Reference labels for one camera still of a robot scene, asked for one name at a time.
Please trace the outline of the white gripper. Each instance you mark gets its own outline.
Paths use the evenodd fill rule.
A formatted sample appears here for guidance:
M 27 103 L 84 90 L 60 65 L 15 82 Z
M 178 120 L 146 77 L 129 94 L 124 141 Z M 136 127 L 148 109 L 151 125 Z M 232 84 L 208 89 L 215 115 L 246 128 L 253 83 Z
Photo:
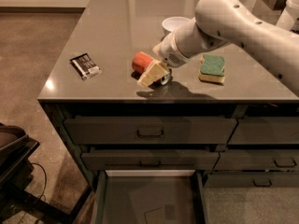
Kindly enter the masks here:
M 168 82 L 170 69 L 165 63 L 173 68 L 178 68 L 190 61 L 178 50 L 174 33 L 166 35 L 152 51 L 159 56 L 164 63 L 151 63 L 147 67 L 146 71 L 137 81 L 137 84 L 143 87 L 148 87 L 154 82 L 160 82 L 162 85 Z

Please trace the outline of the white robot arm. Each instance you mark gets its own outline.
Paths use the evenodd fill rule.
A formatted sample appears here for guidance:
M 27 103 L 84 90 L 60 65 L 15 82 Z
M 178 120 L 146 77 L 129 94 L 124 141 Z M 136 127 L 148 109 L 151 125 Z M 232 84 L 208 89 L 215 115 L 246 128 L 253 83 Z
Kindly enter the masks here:
M 195 17 L 153 48 L 138 83 L 148 87 L 194 56 L 232 43 L 243 49 L 293 93 L 299 92 L 299 35 L 256 18 L 239 0 L 200 0 Z

